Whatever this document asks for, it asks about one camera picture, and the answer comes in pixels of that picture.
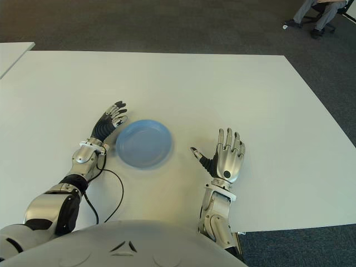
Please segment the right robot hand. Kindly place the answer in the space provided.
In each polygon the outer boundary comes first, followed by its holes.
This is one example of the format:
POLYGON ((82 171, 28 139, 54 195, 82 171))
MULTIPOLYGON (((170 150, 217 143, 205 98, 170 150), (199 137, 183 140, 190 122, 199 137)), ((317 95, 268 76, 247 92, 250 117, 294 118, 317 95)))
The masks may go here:
POLYGON ((238 132, 219 129, 215 153, 211 159, 204 156, 197 148, 190 147, 194 157, 213 179, 220 179, 233 184, 240 175, 244 162, 245 144, 238 132))

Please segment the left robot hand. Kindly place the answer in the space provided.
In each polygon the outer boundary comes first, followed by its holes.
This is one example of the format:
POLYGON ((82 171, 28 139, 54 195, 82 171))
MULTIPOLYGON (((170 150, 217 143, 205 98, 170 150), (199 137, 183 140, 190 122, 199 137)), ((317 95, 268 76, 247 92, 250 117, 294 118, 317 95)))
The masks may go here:
POLYGON ((124 124, 127 120, 125 107, 126 104, 122 101, 111 105, 96 122, 91 138, 104 142, 115 129, 124 124))

